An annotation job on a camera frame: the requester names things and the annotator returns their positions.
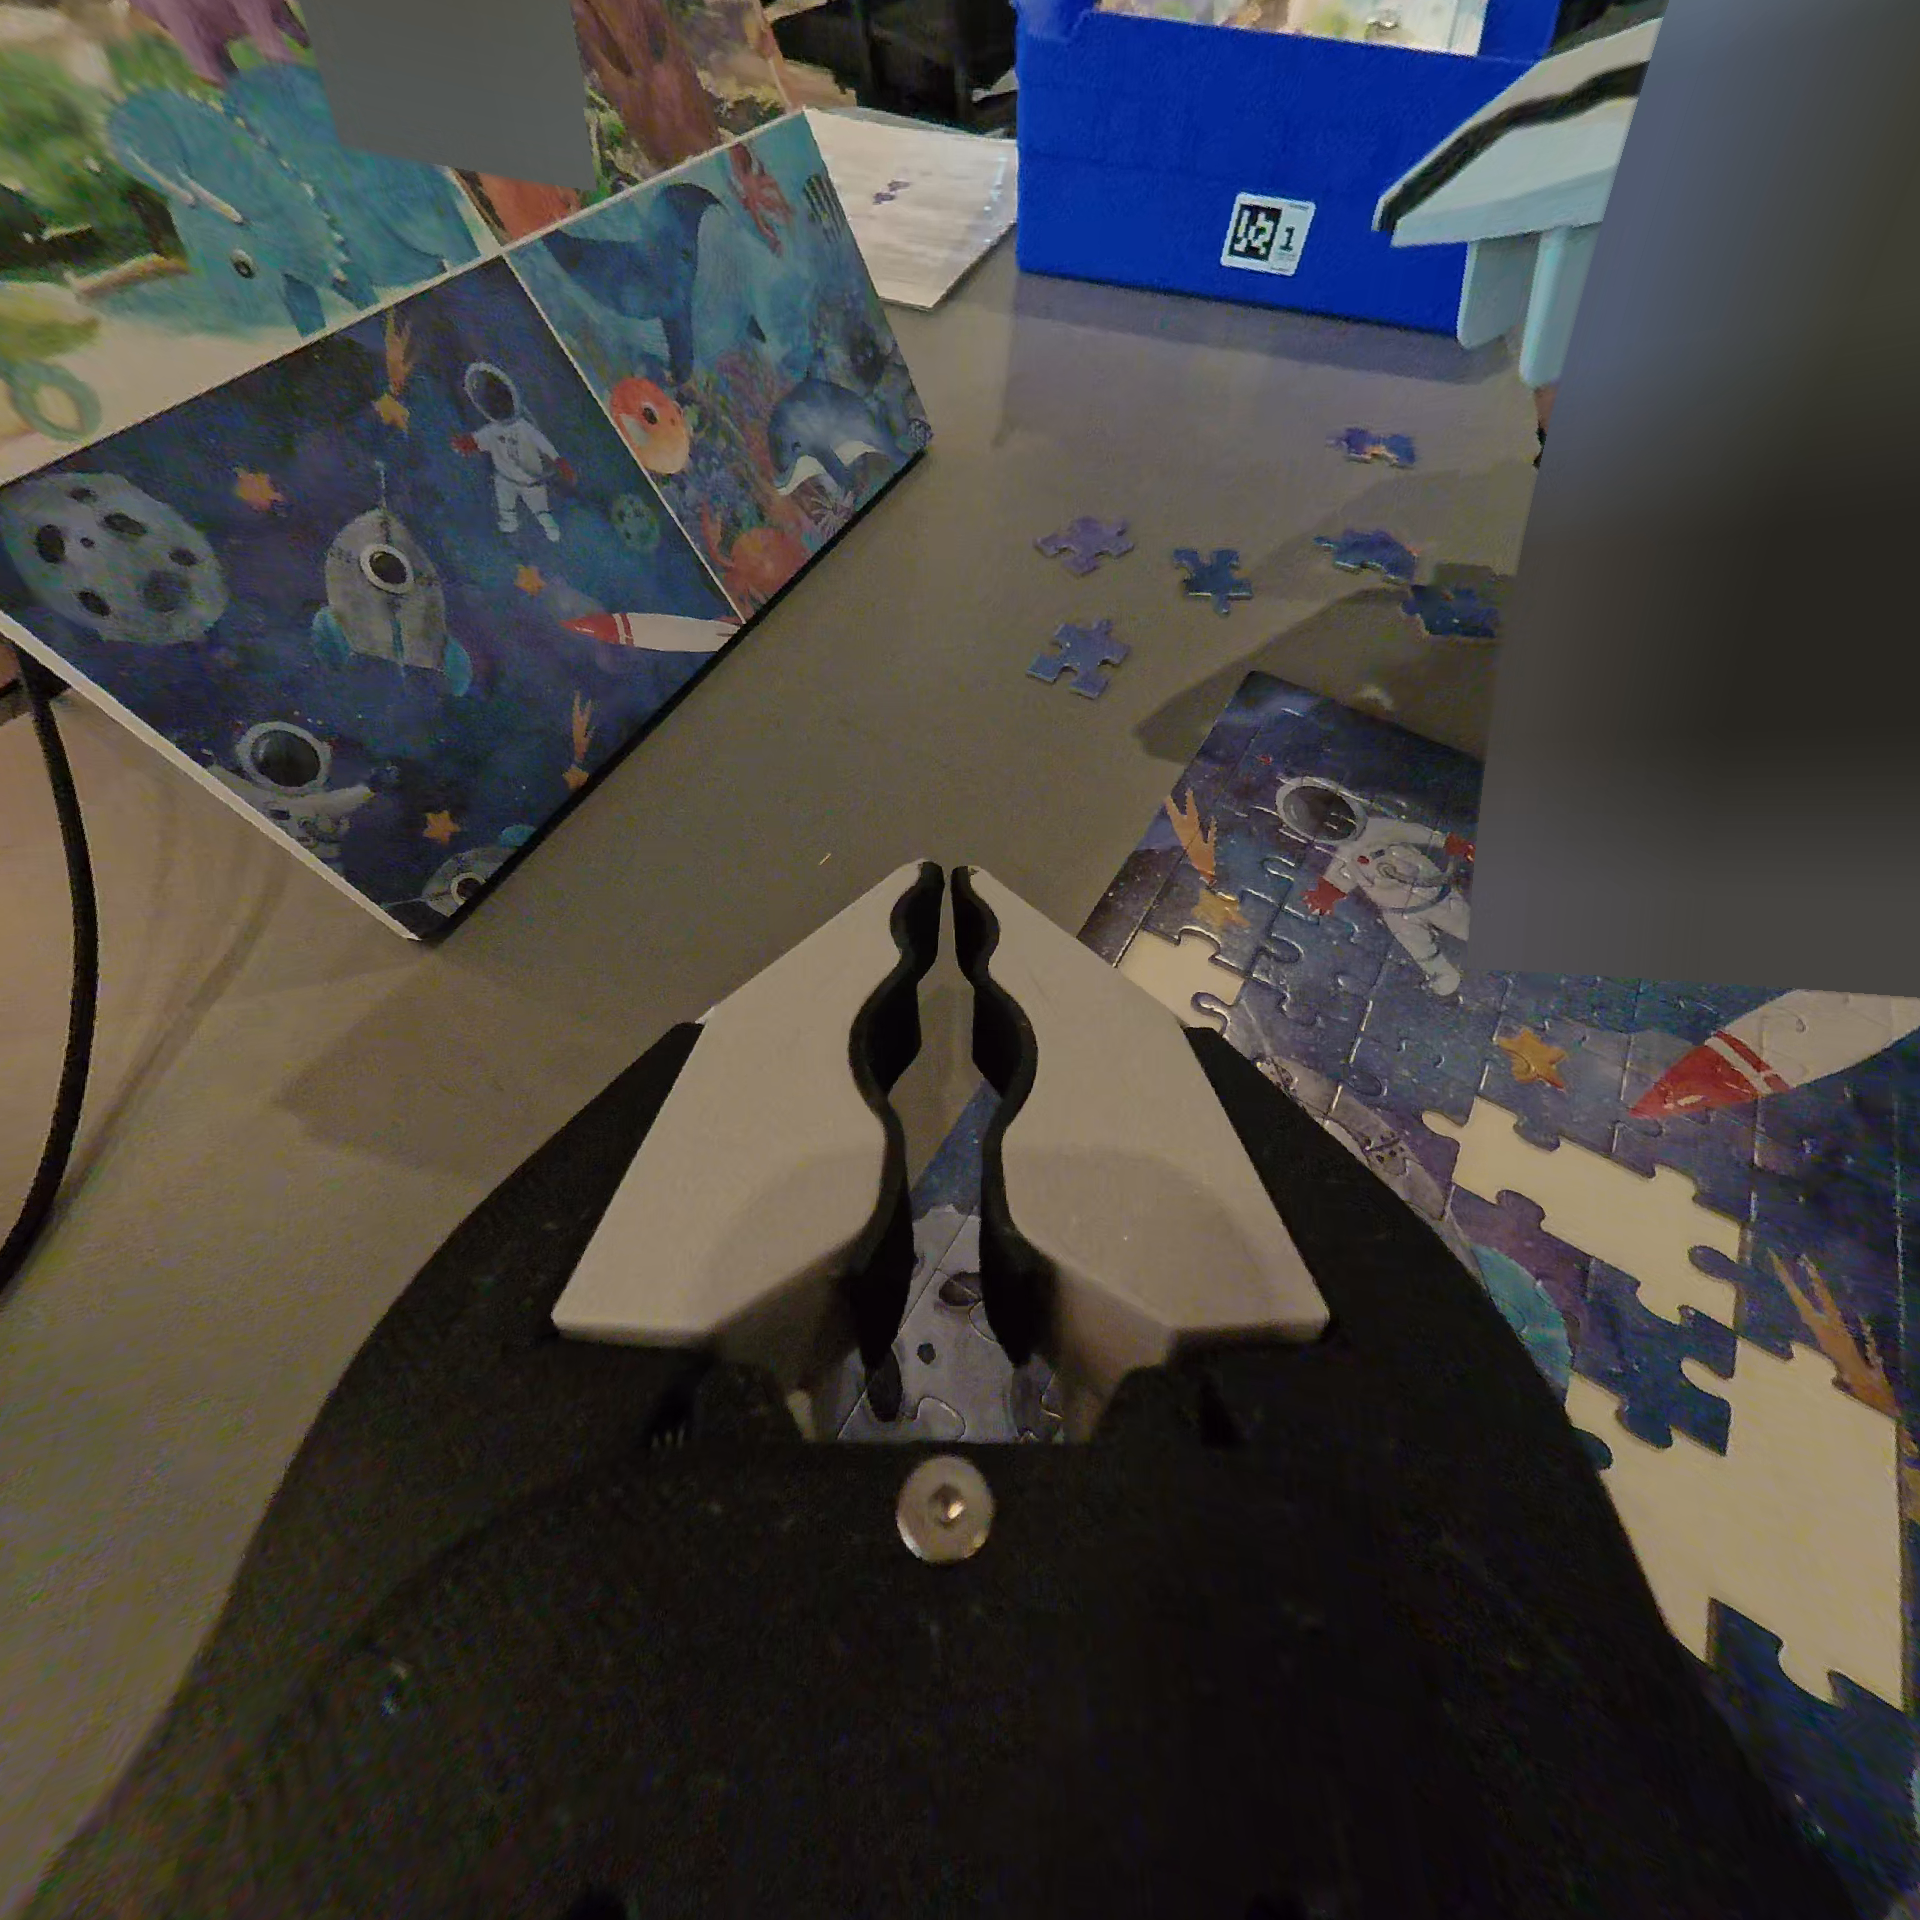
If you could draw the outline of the instruction sheet in clear sleeve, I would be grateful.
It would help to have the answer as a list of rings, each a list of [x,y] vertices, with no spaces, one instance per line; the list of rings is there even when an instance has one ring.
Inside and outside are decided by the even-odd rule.
[[[806,124],[885,304],[929,314],[1017,224],[1017,144],[877,113]]]

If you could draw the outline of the colourful puzzle sheet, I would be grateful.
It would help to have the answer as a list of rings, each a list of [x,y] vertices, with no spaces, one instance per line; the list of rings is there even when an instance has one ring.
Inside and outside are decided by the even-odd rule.
[[[1194,27],[1475,58],[1487,3],[1097,3],[1097,9]]]

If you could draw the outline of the space jigsaw puzzle board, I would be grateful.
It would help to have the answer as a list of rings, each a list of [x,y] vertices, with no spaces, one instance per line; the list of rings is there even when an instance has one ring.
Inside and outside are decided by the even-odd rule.
[[[1915,1915],[1915,999],[1467,969],[1479,792],[1250,674],[1078,938],[1479,1273],[1770,1785]]]

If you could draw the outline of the illustrated puzzle box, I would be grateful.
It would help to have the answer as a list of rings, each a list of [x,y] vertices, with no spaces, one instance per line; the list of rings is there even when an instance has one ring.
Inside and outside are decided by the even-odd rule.
[[[4,639],[426,940],[931,423],[761,6],[565,6],[585,185],[310,22],[4,6]]]

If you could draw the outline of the blue plastic bin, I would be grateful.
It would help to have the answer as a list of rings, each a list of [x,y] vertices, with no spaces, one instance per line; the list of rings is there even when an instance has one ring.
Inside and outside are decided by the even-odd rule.
[[[1377,207],[1553,41],[1493,3],[1479,50],[1017,8],[1026,272],[1451,337],[1463,244],[1394,248]]]

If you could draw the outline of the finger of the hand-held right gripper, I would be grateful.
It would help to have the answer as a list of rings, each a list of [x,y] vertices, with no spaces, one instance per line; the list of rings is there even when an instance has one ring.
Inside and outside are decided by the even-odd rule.
[[[1523,71],[1493,100],[1394,180],[1387,198],[1431,198],[1499,139],[1558,126],[1599,105],[1634,100],[1663,22],[1644,17],[1590,35]]]
[[[1637,95],[1557,104],[1490,135],[1461,131],[1378,201],[1394,249],[1467,249],[1455,342],[1517,345],[1526,387],[1565,368]]]

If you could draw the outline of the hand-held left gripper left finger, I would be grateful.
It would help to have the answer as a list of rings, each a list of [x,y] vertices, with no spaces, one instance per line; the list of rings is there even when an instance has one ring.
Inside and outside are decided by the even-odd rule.
[[[829,1430],[849,1359],[887,1359],[917,1268],[895,1084],[947,875],[910,863],[719,999],[621,1175],[550,1323],[699,1353]]]

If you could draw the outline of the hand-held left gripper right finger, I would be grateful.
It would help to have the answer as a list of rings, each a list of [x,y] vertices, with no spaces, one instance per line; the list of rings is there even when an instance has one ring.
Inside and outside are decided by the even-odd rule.
[[[1188,1353],[1315,1342],[1331,1310],[1195,1043],[994,875],[954,871],[981,1138],[975,1273],[1012,1362],[1068,1422]]]

